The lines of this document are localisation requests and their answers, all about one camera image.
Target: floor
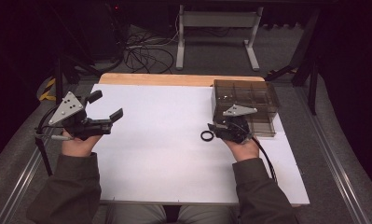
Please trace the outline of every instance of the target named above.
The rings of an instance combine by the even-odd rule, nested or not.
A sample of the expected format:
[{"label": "floor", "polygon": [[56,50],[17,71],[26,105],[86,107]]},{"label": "floor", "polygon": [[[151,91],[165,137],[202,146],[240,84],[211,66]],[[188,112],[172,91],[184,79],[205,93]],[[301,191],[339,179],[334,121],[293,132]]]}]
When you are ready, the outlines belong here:
[{"label": "floor", "polygon": [[[289,63],[302,29],[260,28],[255,40],[255,54],[261,68],[259,72],[253,72],[242,46],[242,40],[249,33],[250,30],[242,29],[230,30],[224,37],[199,31],[189,33],[186,36],[184,69],[178,71],[172,65],[171,71],[174,74],[265,77],[268,71]],[[155,48],[166,49],[175,58],[176,47],[176,43],[172,42]],[[150,53],[166,64],[172,61],[166,52],[151,50]],[[98,67],[105,66],[107,64],[102,63]],[[151,72],[164,68],[157,63]],[[131,69],[122,63],[113,72],[129,73]],[[305,108],[304,92],[308,85],[294,88],[291,77],[286,75],[273,83],[281,102],[279,113],[282,124],[310,197],[310,205],[295,208],[299,223],[372,223],[372,183],[340,129],[324,81],[320,78],[318,82],[317,116],[314,117]],[[77,86],[66,87],[82,95],[90,92],[97,81],[96,77],[82,77]],[[20,126],[0,156],[0,223],[32,223],[25,217],[26,208],[47,180],[46,170],[34,145],[34,127],[52,106],[54,103],[51,101],[43,101]],[[354,202],[349,203],[349,195],[340,186],[343,182],[338,179],[335,167],[330,165],[327,147],[339,161],[339,168],[351,185],[353,198],[356,199]],[[54,167],[60,143],[49,141],[47,148]],[[354,205],[361,209],[361,213],[354,209]],[[104,223],[105,209],[106,205],[102,204],[94,223]]]}]

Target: hand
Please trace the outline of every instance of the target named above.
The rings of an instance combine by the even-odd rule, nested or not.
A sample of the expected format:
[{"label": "hand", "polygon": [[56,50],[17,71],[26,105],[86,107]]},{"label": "hand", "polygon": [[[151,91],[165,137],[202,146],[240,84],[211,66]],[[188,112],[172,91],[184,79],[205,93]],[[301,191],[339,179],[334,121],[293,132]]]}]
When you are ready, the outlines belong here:
[{"label": "hand", "polygon": [[259,147],[253,141],[253,139],[246,140],[245,142],[238,144],[228,140],[223,140],[229,149],[231,149],[232,154],[236,161],[245,161],[249,159],[259,158]]},{"label": "hand", "polygon": [[[71,137],[71,135],[63,130],[63,136]],[[72,157],[88,157],[92,152],[93,147],[95,144],[101,139],[101,135],[99,136],[91,136],[87,140],[83,141],[79,138],[75,138],[69,141],[62,142],[62,154],[65,156],[72,156]]]}]

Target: dark jacket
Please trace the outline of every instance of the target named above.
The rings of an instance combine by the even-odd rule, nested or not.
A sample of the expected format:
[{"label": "dark jacket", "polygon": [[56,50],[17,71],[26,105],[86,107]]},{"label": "dark jacket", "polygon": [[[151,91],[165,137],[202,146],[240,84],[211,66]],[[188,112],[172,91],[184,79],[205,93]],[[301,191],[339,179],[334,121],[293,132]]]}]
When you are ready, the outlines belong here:
[{"label": "dark jacket", "polygon": [[[242,224],[296,223],[293,208],[269,178],[261,159],[233,164]],[[100,201],[97,155],[60,155],[56,172],[38,193],[26,216],[36,223],[92,223]]]}]

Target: person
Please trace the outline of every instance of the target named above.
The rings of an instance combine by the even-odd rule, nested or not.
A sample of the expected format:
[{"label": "person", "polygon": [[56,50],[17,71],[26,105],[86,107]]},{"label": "person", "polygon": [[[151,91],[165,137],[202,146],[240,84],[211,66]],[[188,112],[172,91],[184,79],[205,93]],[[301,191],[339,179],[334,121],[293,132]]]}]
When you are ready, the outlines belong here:
[{"label": "person", "polygon": [[[97,154],[92,149],[100,138],[92,136],[85,141],[74,139],[62,143],[62,154],[59,155],[54,175],[47,180],[27,209],[29,219],[44,224],[92,223],[101,195]],[[259,158],[257,144],[251,140],[242,144],[224,142],[236,160],[232,166],[237,183],[240,223],[297,223],[291,204],[279,186],[269,178]],[[151,213],[151,206],[154,206],[158,211],[156,217],[164,216],[161,206],[148,206],[147,213]],[[131,209],[132,206],[121,205],[115,207],[114,213],[108,209],[106,222],[138,223],[137,220],[120,221],[121,216],[132,214]],[[230,216],[228,210],[223,209],[227,207],[183,205],[177,223],[236,223],[227,217]],[[150,223],[165,223],[165,220]]]}]

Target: o-ring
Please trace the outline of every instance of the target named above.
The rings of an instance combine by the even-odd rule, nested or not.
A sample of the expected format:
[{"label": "o-ring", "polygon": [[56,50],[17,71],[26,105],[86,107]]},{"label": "o-ring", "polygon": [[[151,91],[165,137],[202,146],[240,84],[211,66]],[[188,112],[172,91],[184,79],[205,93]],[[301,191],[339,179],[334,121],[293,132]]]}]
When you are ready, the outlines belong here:
[{"label": "o-ring", "polygon": [[[211,137],[210,137],[210,138],[204,138],[203,135],[206,134],[206,133],[209,133],[209,134],[211,135]],[[203,131],[203,132],[200,134],[200,138],[201,138],[203,141],[205,141],[205,142],[210,142],[210,141],[213,140],[214,135],[213,135],[213,133],[212,133],[211,131]]]}]

